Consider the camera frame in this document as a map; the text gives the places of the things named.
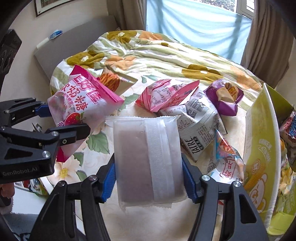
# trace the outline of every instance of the red snack bag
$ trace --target red snack bag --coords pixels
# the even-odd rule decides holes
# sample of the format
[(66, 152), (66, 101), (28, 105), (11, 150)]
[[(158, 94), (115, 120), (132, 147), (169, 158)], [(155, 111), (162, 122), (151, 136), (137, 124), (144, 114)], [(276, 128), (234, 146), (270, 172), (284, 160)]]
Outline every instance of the red snack bag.
[(151, 112), (158, 112), (160, 109), (180, 104), (199, 83), (199, 80), (189, 84), (175, 79), (159, 80), (146, 87), (136, 103)]
[[(91, 132), (124, 100), (101, 84), (87, 70), (75, 66), (69, 82), (48, 99), (48, 106), (57, 126), (86, 123)], [(62, 146), (65, 161), (84, 140)]]

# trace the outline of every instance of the white flower pattern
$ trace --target white flower pattern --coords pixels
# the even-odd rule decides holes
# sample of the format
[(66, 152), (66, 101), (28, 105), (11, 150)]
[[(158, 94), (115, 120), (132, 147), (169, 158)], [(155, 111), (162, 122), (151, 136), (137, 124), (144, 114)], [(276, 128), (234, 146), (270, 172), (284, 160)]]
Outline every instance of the white flower pattern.
[(68, 184), (80, 182), (77, 171), (80, 169), (79, 161), (70, 156), (64, 163), (56, 162), (54, 165), (54, 173), (48, 176), (50, 183), (55, 186), (59, 181), (66, 181)]

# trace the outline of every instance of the picture frame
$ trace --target picture frame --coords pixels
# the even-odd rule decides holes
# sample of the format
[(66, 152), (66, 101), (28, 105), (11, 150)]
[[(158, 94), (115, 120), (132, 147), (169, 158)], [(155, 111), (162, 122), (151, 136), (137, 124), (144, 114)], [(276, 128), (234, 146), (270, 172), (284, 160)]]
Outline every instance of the picture frame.
[(55, 8), (70, 1), (74, 0), (35, 0), (36, 17), (52, 8)]

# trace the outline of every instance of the white plastic package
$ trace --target white plastic package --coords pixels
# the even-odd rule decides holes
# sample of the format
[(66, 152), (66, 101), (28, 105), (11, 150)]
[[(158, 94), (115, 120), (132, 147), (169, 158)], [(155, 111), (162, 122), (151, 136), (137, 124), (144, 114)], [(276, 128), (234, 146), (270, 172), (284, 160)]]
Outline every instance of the white plastic package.
[(195, 161), (214, 139), (216, 129), (227, 134), (217, 109), (200, 88), (187, 103), (162, 109), (160, 113), (181, 116), (177, 121), (179, 135)]
[(121, 208), (172, 204), (185, 198), (179, 117), (110, 116)]

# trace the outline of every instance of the blue object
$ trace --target blue object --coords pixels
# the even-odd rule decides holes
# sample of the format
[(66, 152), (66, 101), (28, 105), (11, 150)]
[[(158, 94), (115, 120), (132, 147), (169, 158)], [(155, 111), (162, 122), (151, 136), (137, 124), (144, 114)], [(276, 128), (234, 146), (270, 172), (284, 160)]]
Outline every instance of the blue object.
[(221, 55), (240, 64), (252, 20), (192, 0), (147, 0), (147, 31)]
[(60, 36), (63, 33), (62, 30), (56, 30), (49, 36), (49, 39), (55, 39), (56, 37)]
[(183, 166), (183, 177), (184, 177), (184, 186), (187, 192), (187, 196), (194, 202), (197, 203), (198, 196), (196, 194), (196, 183), (193, 177), (190, 174), (188, 167), (186, 166), (184, 160), (182, 159)]
[(40, 117), (51, 117), (51, 113), (48, 107), (48, 104), (41, 105), (37, 109), (35, 109), (35, 114)]
[(113, 187), (115, 185), (116, 175), (115, 175), (115, 164), (112, 163), (110, 166), (108, 173), (106, 174), (104, 184), (103, 184), (103, 193), (101, 195), (101, 199), (106, 202), (109, 197), (111, 197), (111, 193)]

